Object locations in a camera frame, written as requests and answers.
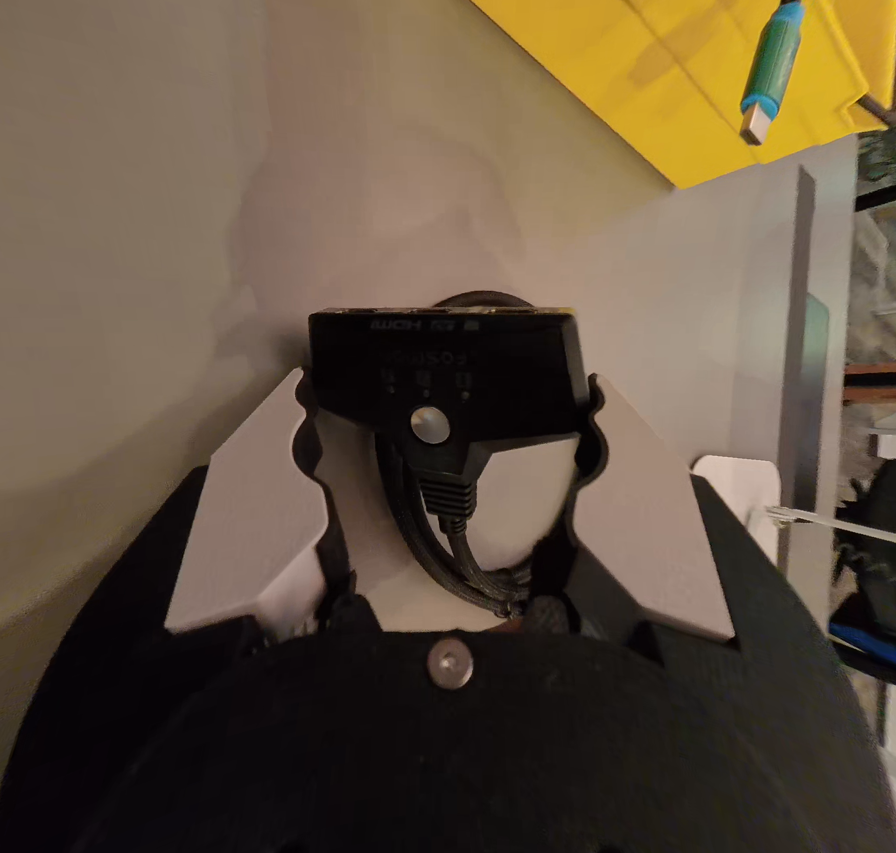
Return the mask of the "black hdmi switch box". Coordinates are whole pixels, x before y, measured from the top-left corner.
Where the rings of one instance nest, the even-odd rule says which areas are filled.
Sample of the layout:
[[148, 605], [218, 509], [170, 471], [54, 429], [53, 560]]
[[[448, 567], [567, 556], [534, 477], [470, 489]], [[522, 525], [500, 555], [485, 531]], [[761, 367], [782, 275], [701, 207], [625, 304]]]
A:
[[548, 533], [575, 550], [580, 489], [607, 464], [594, 415], [605, 403], [583, 366], [569, 310], [492, 290], [428, 308], [328, 308], [308, 318], [316, 402], [374, 436], [391, 517], [411, 555], [443, 590], [504, 619], [534, 597], [537, 549], [487, 569], [468, 527], [491, 457], [575, 440], [574, 472]]

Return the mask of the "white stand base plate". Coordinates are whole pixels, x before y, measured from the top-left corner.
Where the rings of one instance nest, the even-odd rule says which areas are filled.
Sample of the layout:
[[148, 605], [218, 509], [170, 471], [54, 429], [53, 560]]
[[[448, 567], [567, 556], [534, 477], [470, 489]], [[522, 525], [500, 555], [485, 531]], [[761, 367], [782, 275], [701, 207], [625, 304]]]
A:
[[866, 523], [828, 518], [812, 511], [783, 506], [780, 502], [781, 479], [773, 462], [705, 455], [694, 462], [691, 472], [711, 485], [775, 565], [778, 564], [779, 532], [792, 523], [810, 523], [860, 538], [895, 542], [893, 532]]

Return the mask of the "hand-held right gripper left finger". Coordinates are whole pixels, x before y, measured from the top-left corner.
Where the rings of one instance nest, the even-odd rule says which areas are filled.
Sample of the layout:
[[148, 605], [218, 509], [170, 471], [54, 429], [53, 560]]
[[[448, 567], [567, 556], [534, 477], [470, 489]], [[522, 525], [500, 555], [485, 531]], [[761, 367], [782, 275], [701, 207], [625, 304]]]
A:
[[310, 379], [289, 373], [211, 456], [166, 616], [183, 634], [251, 617], [269, 637], [322, 623], [351, 591]]

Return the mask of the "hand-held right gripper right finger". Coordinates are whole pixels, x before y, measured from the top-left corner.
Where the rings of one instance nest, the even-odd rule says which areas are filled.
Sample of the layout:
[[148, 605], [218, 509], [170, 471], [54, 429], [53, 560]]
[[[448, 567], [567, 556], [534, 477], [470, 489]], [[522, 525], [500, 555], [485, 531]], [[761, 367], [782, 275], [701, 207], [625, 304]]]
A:
[[605, 377], [589, 402], [574, 476], [535, 548], [535, 596], [572, 632], [626, 644], [645, 623], [728, 643], [728, 603], [691, 472]]

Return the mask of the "yellow plastic bin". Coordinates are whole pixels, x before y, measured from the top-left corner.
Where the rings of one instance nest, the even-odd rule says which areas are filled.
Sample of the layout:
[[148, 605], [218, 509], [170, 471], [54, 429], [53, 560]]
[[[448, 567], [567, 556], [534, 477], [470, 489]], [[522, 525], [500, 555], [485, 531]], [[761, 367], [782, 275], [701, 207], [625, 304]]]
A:
[[857, 105], [894, 77], [894, 0], [803, 0], [801, 45], [757, 147], [740, 100], [779, 0], [470, 0], [678, 188], [876, 130]]

